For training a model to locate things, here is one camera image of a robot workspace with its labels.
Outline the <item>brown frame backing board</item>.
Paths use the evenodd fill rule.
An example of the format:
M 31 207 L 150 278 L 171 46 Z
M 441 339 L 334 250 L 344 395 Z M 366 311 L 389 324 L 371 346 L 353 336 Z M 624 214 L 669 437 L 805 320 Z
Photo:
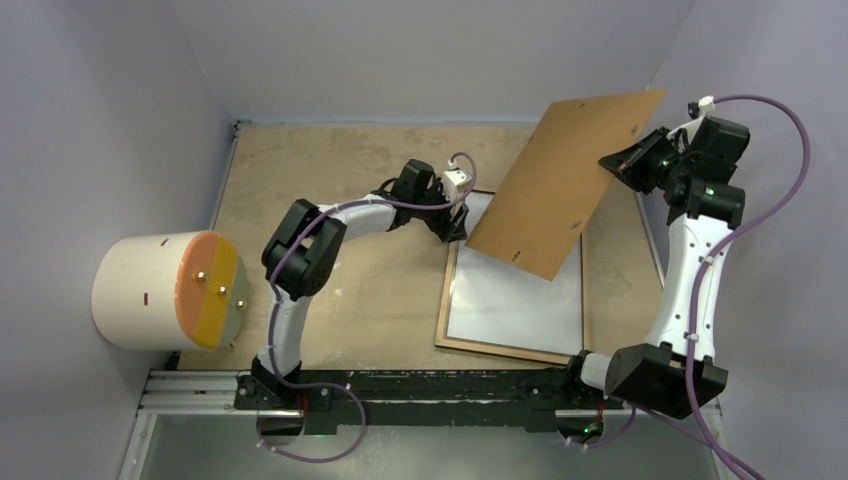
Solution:
M 554 279 L 613 179 L 600 159 L 634 145 L 665 95 L 655 89 L 551 103 L 467 247 Z

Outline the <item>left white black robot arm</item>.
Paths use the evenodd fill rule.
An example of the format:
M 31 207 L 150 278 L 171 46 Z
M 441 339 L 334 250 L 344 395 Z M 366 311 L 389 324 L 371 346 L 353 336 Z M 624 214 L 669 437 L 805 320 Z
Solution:
M 261 255 L 272 304 L 266 344 L 253 360 L 251 376 L 272 408 L 287 408 L 297 399 L 307 313 L 345 242 L 391 232 L 412 220 L 421 221 L 444 244 L 467 238 L 465 199 L 478 168 L 474 161 L 462 168 L 461 156 L 453 154 L 442 173 L 410 159 L 396 177 L 356 200 L 317 205 L 299 199 L 292 204 Z

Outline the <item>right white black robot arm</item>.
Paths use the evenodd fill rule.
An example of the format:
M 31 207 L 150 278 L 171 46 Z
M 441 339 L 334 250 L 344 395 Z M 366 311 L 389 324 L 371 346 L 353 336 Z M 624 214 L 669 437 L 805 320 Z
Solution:
M 584 407 L 602 392 L 684 419 L 723 392 L 728 373 L 715 364 L 714 314 L 729 236 L 746 201 L 730 179 L 749 141 L 747 127 L 703 116 L 600 159 L 633 191 L 662 191 L 668 265 L 646 340 L 610 356 L 581 351 L 561 381 L 569 404 Z

